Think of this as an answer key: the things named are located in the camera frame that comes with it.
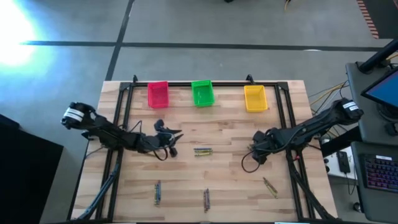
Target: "keyboard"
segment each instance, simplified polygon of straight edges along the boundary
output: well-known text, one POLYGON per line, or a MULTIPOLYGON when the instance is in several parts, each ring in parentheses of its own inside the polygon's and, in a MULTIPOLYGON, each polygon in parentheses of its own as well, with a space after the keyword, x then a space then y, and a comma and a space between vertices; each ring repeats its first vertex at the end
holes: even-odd
POLYGON ((398 192, 398 161, 381 159, 382 156, 363 156, 364 170, 366 173, 366 186, 372 189, 380 189, 398 192))

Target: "white label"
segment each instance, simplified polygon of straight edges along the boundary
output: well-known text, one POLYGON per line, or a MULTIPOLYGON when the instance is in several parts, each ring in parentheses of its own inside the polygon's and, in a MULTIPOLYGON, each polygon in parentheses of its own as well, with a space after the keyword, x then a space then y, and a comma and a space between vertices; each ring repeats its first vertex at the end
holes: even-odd
POLYGON ((358 109, 359 109, 358 106, 351 106, 351 107, 349 108, 350 111, 358 110, 358 109))
POLYGON ((68 112, 66 112, 63 116, 66 116, 66 117, 69 117, 69 118, 73 118, 73 119, 75 119, 75 120, 78 120, 78 121, 82 121, 82 117, 79 117, 79 116, 77 116, 77 115, 74 115, 73 113, 68 113, 68 112))
POLYGON ((355 104, 355 102, 349 102, 349 103, 346 103, 346 104, 344 104, 343 105, 343 108, 345 109, 345 108, 347 108, 347 107, 350 107, 350 106, 355 106, 356 104, 355 104))
POLYGON ((385 159, 385 160, 390 160, 390 161, 392 161, 392 158, 391 158, 391 157, 387 157, 387 156, 376 156, 376 158, 378 158, 378 159, 385 159))
POLYGON ((85 115, 85 114, 83 114, 82 112, 80 112, 80 111, 78 111, 78 110, 75 110, 75 109, 72 109, 72 108, 68 108, 68 109, 67 109, 67 112, 74 113, 74 114, 76 114, 76 115, 78 115, 78 116, 81 116, 81 117, 84 117, 84 115, 85 115))

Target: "black line on floor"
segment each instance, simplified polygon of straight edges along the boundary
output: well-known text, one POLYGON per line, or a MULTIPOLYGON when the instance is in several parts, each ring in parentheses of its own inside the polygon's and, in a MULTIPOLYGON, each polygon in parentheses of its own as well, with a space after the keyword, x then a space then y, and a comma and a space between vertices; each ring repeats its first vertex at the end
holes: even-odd
POLYGON ((127 4, 126 12, 124 13, 124 17, 123 17, 122 26, 120 27, 118 40, 116 41, 116 46, 113 50, 111 63, 109 64, 108 71, 106 72, 105 81, 112 80, 114 69, 116 67, 116 63, 118 62, 118 57, 119 57, 120 49, 122 46, 123 38, 126 33, 127 25, 129 24, 130 12, 131 12, 133 3, 134 3, 134 0, 129 0, 129 3, 127 4))
POLYGON ((122 43, 122 47, 147 47, 165 49, 242 49, 242 50, 313 50, 342 52, 377 52, 382 47, 329 47, 304 45, 252 45, 252 44, 172 44, 172 43, 122 43))
POLYGON ((77 47, 113 47, 116 42, 91 42, 91 41, 41 41, 30 40, 22 42, 21 45, 39 46, 77 46, 77 47))

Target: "gray floor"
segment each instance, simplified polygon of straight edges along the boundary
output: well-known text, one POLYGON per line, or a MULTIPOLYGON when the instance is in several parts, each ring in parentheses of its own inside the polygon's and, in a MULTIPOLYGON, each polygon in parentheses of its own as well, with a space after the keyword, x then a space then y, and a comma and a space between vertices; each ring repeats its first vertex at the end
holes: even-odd
MULTIPOLYGON (((9 26, 1 40, 115 42, 128 0, 6 2, 2 9, 15 12, 12 19, 23 29, 9 26)), ((372 38, 356 0, 295 0, 286 12, 283 6, 281 0, 136 0, 124 41, 314 47, 389 41, 372 38)), ((63 221, 87 141, 60 119, 71 101, 97 105, 114 47, 0 46, 6 50, 0 55, 0 113, 67 148, 42 215, 42 223, 63 221)), ((242 80, 250 73, 258 80, 305 80, 311 95, 345 81, 345 63, 373 53, 122 47, 113 80, 242 80)), ((348 89, 343 94, 350 97, 348 89)), ((358 199, 345 195, 347 186, 331 186, 339 217, 366 221, 351 210, 358 199)))

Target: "monitor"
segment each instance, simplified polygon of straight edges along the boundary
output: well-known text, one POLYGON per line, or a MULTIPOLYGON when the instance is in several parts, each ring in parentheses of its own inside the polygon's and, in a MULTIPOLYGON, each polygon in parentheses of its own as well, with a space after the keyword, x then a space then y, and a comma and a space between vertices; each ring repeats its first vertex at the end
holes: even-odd
POLYGON ((367 87, 362 96, 384 106, 398 109, 398 68, 395 68, 367 87))

